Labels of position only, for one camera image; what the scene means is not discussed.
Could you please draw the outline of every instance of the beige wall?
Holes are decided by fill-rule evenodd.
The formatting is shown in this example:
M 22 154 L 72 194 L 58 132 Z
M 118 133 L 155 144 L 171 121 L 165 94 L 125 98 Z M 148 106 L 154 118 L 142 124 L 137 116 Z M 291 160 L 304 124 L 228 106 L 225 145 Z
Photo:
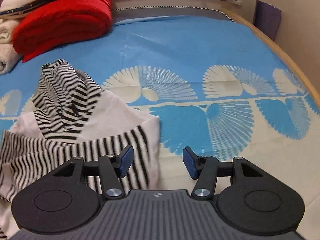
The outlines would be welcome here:
M 252 22 L 256 0 L 240 0 L 236 12 Z M 320 0 L 261 0 L 282 10 L 276 43 L 320 92 Z

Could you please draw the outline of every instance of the blue bedsheet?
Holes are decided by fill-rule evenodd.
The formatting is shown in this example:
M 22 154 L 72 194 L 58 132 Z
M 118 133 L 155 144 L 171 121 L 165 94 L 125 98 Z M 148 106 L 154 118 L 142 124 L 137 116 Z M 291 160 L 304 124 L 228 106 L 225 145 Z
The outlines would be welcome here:
M 300 140 L 320 114 L 301 82 L 246 26 L 205 17 L 118 23 L 96 40 L 69 44 L 18 63 L 0 76 L 0 129 L 32 108 L 44 63 L 65 59 L 130 106 L 161 118 L 161 142 L 221 160 L 238 155 L 259 125 Z

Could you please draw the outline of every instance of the silver screw head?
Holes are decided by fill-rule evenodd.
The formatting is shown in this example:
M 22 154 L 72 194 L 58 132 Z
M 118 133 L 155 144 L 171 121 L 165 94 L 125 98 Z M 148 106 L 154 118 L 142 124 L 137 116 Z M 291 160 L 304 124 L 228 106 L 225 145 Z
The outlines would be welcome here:
M 195 194 L 198 197 L 206 197 L 206 196 L 210 195 L 210 191 L 207 190 L 206 188 L 198 188 L 198 189 L 195 190 Z
M 106 191 L 106 194 L 110 197 L 118 197 L 122 194 L 122 191 L 118 188 L 111 188 Z

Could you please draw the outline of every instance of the bed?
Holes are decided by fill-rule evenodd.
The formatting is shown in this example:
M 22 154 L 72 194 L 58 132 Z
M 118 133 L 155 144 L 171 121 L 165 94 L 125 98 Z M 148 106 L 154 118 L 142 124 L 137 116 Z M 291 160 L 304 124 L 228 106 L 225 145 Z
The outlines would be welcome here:
M 111 32 L 44 53 L 0 76 L 0 128 L 32 111 L 41 65 L 65 59 L 129 106 L 161 120 L 159 189 L 186 188 L 182 149 L 243 156 L 296 190 L 298 231 L 319 239 L 320 97 L 294 62 L 232 12 L 118 8 Z M 229 184 L 218 179 L 216 192 Z

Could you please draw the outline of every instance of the red blanket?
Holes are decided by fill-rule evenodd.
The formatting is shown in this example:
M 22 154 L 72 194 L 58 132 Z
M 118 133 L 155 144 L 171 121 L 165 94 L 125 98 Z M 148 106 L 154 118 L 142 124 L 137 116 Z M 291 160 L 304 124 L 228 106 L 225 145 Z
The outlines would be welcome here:
M 57 0 L 28 14 L 12 44 L 26 62 L 56 46 L 95 39 L 112 24 L 112 0 Z

